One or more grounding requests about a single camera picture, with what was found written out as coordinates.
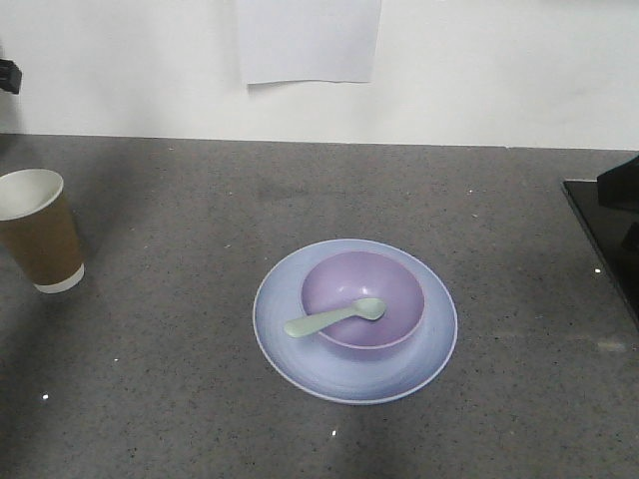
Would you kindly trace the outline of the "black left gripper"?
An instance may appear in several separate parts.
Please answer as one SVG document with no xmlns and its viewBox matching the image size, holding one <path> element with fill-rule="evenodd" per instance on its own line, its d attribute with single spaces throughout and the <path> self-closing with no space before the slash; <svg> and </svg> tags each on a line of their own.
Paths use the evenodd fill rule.
<svg viewBox="0 0 639 479">
<path fill-rule="evenodd" d="M 22 72 L 11 60 L 0 60 L 0 89 L 4 92 L 18 95 L 22 83 Z"/>
</svg>

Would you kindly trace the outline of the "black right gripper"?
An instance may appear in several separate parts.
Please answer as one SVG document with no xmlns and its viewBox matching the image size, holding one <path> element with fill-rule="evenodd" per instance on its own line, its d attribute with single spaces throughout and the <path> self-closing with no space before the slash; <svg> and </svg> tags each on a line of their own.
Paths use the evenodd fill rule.
<svg viewBox="0 0 639 479">
<path fill-rule="evenodd" d="M 623 241 L 624 249 L 638 248 L 638 157 L 597 177 L 598 203 L 634 215 Z"/>
</svg>

